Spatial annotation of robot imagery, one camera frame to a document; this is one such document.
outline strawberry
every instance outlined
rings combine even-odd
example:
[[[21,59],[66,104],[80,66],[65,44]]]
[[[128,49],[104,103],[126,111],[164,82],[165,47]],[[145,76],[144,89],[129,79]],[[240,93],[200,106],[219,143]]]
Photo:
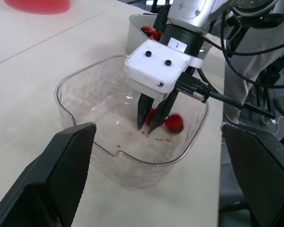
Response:
[[[151,125],[151,121],[152,121],[152,118],[155,114],[157,109],[151,109],[150,112],[148,113],[147,117],[146,117],[146,120],[145,120],[145,124],[147,126],[150,126]]]
[[[153,39],[158,41],[158,42],[160,41],[161,36],[162,36],[162,32],[158,32],[158,31],[153,31],[152,32]]]
[[[152,33],[153,33],[153,30],[151,27],[149,26],[144,26],[141,28],[141,30],[148,36],[148,37],[151,37],[152,36]]]
[[[179,114],[172,114],[164,123],[172,133],[180,133],[184,129],[183,119]]]

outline cable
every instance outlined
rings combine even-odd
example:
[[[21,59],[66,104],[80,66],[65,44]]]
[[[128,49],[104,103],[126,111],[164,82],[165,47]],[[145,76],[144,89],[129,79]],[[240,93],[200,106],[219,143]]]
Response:
[[[257,83],[251,79],[248,79],[247,77],[243,76],[239,71],[237,71],[234,66],[232,65],[231,61],[229,60],[226,50],[225,50],[225,46],[224,46],[224,24],[225,24],[225,18],[226,18],[226,12],[224,12],[222,14],[222,21],[221,21],[221,36],[220,36],[220,41],[221,41],[221,48],[222,48],[222,53],[224,55],[224,58],[227,62],[227,64],[229,65],[229,67],[239,76],[241,77],[243,80],[247,81],[248,83],[251,83],[253,85],[256,85],[258,87],[265,87],[265,88],[274,88],[274,89],[282,89],[284,88],[284,85],[269,85],[269,84],[262,84],[262,83]]]
[[[211,41],[209,38],[204,37],[205,41],[208,42],[209,44],[213,45],[215,48],[219,49],[220,51],[222,50],[222,48],[215,44],[213,41]],[[251,53],[240,53],[240,52],[235,52],[235,51],[231,51],[231,50],[226,50],[227,53],[232,54],[232,55],[238,55],[238,56],[254,56],[254,55],[259,55],[259,54],[264,54],[264,53],[269,53],[275,50],[278,50],[280,48],[283,48],[284,44],[264,50],[264,51],[258,51],[258,52],[251,52]]]
[[[211,92],[210,97],[212,97],[212,98],[214,98],[214,99],[217,99],[217,100],[220,100],[220,101],[222,101],[222,102],[224,102],[224,103],[228,103],[229,105],[232,105],[232,106],[234,106],[234,107],[236,107],[236,108],[238,108],[238,109],[240,109],[240,110],[243,109],[243,105],[242,105],[240,102],[238,102],[238,101],[236,101],[236,100],[234,100],[234,99],[232,99],[232,98],[229,98],[229,97],[227,97],[227,96],[225,96],[225,95],[222,95],[219,91],[217,91],[217,90],[211,85],[211,83],[208,81],[208,79],[207,79],[206,76],[204,75],[202,69],[197,69],[197,70],[198,70],[198,73],[199,73],[201,79],[202,79],[204,82],[206,82],[208,85],[210,85],[210,86],[213,88],[213,90],[214,90],[214,92]]]

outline table surface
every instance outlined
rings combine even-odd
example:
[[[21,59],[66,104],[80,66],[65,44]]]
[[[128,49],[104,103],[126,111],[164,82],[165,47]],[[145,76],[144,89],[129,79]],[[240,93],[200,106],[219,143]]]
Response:
[[[116,0],[77,0],[67,13],[42,16],[13,10],[0,0],[0,200],[62,130],[53,95],[58,82],[126,53],[129,16],[143,12]],[[220,51],[210,50],[203,70],[223,91]],[[222,102],[210,98],[209,105],[188,155],[156,187],[128,191],[91,166],[72,226],[216,226]]]

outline clear plastic container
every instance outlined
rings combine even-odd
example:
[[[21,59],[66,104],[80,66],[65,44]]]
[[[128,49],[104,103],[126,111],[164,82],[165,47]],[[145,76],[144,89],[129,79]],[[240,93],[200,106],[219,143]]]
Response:
[[[171,113],[184,119],[180,134],[164,125],[150,135],[146,125],[137,130],[140,93],[127,85],[125,59],[113,56],[69,75],[58,84],[55,99],[64,128],[96,123],[91,164],[125,188],[143,189],[156,185],[187,154],[209,105],[179,93]]]

